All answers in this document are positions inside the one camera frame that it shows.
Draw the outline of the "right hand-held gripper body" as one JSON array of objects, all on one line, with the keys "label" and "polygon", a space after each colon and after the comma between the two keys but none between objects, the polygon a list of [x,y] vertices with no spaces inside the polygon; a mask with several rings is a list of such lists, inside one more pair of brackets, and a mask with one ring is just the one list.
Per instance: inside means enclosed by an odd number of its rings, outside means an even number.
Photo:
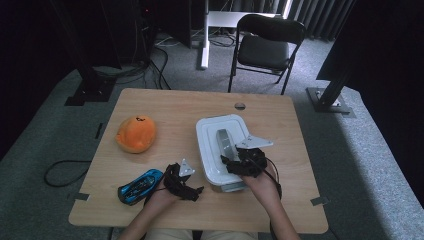
[{"label": "right hand-held gripper body", "polygon": [[268,158],[261,148],[272,145],[271,140],[253,135],[248,135],[235,145],[244,176],[257,177],[267,167]]}]

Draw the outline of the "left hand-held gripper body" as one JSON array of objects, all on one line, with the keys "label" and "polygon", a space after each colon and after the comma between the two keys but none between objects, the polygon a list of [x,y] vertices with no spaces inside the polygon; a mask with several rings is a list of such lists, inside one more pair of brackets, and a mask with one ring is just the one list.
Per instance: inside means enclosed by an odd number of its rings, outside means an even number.
[{"label": "left hand-held gripper body", "polygon": [[196,190],[187,186],[190,176],[180,176],[180,165],[170,164],[164,173],[164,186],[173,195],[180,198],[195,198]]}]

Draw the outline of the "translucent grey storage box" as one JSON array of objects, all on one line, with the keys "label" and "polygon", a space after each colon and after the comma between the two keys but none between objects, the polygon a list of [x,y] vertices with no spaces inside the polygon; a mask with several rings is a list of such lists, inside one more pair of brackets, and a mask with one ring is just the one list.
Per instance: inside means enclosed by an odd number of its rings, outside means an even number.
[{"label": "translucent grey storage box", "polygon": [[247,188],[247,185],[243,181],[240,181],[240,182],[224,184],[224,185],[211,185],[211,188],[215,192],[230,193],[230,192],[244,190]]}]

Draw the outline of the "white box lid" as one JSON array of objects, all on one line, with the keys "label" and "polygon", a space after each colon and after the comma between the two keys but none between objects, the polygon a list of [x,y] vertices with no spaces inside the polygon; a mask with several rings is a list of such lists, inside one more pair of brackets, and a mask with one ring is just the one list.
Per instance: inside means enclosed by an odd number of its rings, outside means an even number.
[{"label": "white box lid", "polygon": [[218,131],[224,129],[230,138],[230,145],[235,147],[249,135],[244,120],[235,114],[203,118],[196,124],[198,145],[207,181],[211,185],[224,185],[242,181],[237,175],[227,171],[221,162],[223,155]]}]

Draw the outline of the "blue toy car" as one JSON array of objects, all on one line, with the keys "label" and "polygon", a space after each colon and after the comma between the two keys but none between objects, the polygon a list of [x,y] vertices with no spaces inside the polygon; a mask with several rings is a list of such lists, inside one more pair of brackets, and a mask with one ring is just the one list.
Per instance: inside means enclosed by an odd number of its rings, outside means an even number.
[{"label": "blue toy car", "polygon": [[159,184],[163,173],[157,169],[150,169],[135,180],[118,188],[118,198],[126,205],[135,205],[146,198]]}]

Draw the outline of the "orange plush toy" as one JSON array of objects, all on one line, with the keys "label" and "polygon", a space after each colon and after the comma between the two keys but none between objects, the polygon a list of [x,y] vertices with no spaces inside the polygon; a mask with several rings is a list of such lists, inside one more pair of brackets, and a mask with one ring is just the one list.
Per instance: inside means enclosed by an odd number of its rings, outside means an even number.
[{"label": "orange plush toy", "polygon": [[152,146],[156,133],[156,124],[152,118],[132,116],[120,124],[115,141],[123,151],[138,154]]}]

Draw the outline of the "person's left hand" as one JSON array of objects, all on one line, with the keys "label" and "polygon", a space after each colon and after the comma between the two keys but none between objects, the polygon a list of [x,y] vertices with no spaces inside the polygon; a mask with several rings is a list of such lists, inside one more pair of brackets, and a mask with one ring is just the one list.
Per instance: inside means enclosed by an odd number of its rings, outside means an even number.
[{"label": "person's left hand", "polygon": [[151,216],[158,216],[178,200],[179,197],[173,195],[164,186],[164,183],[160,182],[150,199],[144,205],[144,210]]}]

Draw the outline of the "person's legs in beige trousers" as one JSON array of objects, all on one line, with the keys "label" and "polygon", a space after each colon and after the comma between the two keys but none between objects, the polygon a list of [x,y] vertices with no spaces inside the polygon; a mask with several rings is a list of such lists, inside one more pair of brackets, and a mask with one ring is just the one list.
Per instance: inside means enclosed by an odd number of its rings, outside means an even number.
[{"label": "person's legs in beige trousers", "polygon": [[[193,230],[153,229],[145,240],[195,240]],[[204,230],[199,240],[259,240],[257,232]]]}]

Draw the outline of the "black metal stand, grey plate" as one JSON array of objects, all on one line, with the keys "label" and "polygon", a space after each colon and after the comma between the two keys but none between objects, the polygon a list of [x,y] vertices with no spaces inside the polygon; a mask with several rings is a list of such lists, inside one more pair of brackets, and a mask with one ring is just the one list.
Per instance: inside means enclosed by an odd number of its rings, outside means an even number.
[{"label": "black metal stand, grey plate", "polygon": [[308,87],[306,92],[316,112],[339,113],[344,118],[355,118],[356,115],[349,107],[341,91],[348,81],[350,73],[343,73],[338,79],[331,80],[326,88]]}]

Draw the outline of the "black folding chair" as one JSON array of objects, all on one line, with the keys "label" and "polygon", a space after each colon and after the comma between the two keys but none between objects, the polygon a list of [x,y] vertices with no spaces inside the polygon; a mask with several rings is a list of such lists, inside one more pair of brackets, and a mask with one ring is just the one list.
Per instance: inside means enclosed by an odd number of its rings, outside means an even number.
[{"label": "black folding chair", "polygon": [[303,23],[247,14],[237,23],[228,91],[232,89],[237,70],[245,70],[278,77],[285,75],[281,94],[285,93],[296,54],[306,36]]}]

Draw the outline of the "black metal stand, square base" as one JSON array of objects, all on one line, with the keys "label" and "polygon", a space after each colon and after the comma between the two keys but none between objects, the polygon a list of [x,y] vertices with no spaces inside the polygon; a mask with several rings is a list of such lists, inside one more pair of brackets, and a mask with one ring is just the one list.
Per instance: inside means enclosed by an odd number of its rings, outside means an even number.
[{"label": "black metal stand, square base", "polygon": [[66,106],[83,106],[86,102],[108,102],[116,79],[108,81],[97,74],[79,40],[73,21],[62,0],[45,0],[46,12],[64,45],[72,63],[81,76],[81,82]]}]

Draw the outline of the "black computer cabinet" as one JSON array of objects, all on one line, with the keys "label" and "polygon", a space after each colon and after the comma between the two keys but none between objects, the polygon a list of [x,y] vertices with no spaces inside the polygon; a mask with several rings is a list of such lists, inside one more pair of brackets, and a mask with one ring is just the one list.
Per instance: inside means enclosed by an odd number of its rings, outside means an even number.
[{"label": "black computer cabinet", "polygon": [[104,13],[121,65],[147,66],[155,29],[144,0],[102,0]]}]

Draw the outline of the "grey pleated curtain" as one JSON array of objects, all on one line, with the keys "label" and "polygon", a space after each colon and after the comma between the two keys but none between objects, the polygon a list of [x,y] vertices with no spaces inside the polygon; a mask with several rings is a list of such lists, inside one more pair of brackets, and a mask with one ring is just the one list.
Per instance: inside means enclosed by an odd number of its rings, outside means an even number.
[{"label": "grey pleated curtain", "polygon": [[334,41],[356,0],[229,0],[232,12],[280,14],[301,22],[311,39]]}]

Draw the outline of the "black cloth curtain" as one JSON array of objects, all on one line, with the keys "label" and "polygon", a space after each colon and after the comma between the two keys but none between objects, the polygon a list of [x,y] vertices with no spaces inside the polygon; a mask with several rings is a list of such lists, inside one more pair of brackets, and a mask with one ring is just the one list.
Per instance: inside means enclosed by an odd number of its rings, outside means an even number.
[{"label": "black cloth curtain", "polygon": [[356,0],[318,78],[360,93],[424,207],[424,0]]}]

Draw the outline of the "white desk frame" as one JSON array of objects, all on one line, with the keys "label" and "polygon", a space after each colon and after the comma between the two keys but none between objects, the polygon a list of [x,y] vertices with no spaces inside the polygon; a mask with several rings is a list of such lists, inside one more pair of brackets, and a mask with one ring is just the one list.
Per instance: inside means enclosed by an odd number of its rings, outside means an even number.
[{"label": "white desk frame", "polygon": [[204,37],[200,67],[202,69],[207,69],[209,66],[210,55],[209,28],[235,28],[237,26],[238,21],[243,16],[248,15],[248,12],[212,11],[209,9],[209,0],[204,0],[204,3]]}]

